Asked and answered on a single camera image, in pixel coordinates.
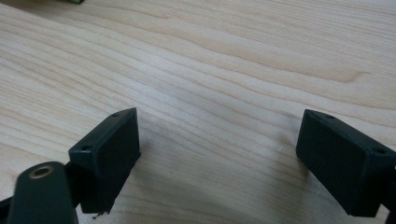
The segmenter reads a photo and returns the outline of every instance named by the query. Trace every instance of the wood grain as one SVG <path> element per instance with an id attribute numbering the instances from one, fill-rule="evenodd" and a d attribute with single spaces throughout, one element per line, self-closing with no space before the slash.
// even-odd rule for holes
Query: wood grain
<path id="1" fill-rule="evenodd" d="M 108 114 L 142 157 L 80 223 L 384 223 L 295 156 L 304 109 L 396 148 L 395 1 L 0 1 L 0 198 Z"/>

